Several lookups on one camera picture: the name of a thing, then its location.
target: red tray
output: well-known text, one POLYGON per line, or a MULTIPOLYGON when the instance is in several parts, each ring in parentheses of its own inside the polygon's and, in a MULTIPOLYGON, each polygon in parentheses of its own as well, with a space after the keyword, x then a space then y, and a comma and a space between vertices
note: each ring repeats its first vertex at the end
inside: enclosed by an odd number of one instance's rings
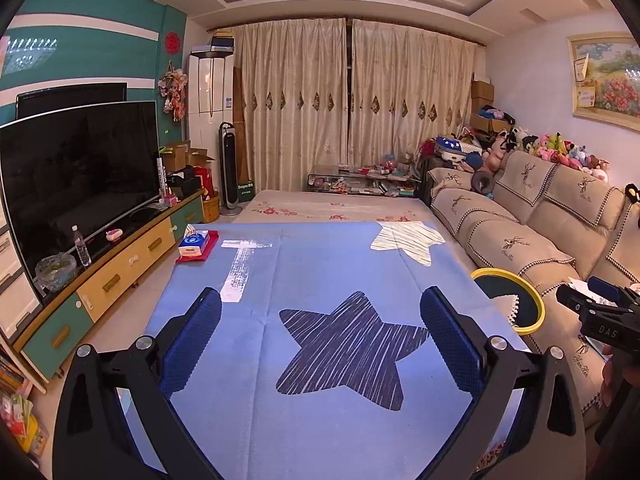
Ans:
POLYGON ((209 231, 209 240, 207 245, 204 246, 204 250, 200 256, 180 256, 175 263, 181 264, 183 262, 203 262, 209 257, 209 253, 212 251, 213 246, 218 241, 218 231, 209 231))

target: flat screen tv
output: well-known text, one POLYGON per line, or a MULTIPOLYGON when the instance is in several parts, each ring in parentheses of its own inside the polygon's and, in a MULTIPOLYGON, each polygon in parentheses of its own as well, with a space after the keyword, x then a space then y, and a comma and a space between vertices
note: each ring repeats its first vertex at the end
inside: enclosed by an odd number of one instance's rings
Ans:
POLYGON ((156 102, 89 105, 0 127, 4 202, 24 264, 74 246, 158 195, 156 102))
POLYGON ((18 94, 15 99, 15 119, 73 108, 76 106, 115 103, 127 100, 126 83, 88 83, 55 86, 18 94))

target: blue blanket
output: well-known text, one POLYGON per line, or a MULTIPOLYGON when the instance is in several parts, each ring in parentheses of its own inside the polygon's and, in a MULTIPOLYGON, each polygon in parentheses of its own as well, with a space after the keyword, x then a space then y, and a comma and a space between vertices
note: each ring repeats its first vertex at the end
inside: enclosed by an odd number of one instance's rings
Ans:
MULTIPOLYGON (((420 318, 429 286, 526 348, 440 235, 411 224, 211 224, 209 259, 175 266, 145 333, 204 287, 221 292, 220 323, 171 402, 226 480, 414 480, 471 400, 420 318)), ((162 469, 133 406, 127 419, 162 469)))

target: glass coffee table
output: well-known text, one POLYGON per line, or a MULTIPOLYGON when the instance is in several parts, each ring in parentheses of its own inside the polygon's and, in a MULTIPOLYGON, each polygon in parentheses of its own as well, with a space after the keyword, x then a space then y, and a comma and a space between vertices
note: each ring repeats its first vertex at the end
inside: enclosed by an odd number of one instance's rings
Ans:
POLYGON ((320 193, 412 198, 418 184, 408 176, 364 174, 359 172, 359 168, 343 171, 338 166, 315 166, 308 175, 306 189, 320 193))

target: dark blue star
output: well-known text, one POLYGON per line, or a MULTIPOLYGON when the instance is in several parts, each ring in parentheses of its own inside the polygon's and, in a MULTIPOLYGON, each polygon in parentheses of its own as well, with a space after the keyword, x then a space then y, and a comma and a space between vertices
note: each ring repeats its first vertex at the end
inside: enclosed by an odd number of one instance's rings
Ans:
POLYGON ((425 327, 383 323, 363 292, 331 314, 282 310, 280 319, 301 347, 276 383, 281 394, 348 386, 388 410, 402 407, 396 361, 427 340, 425 327))

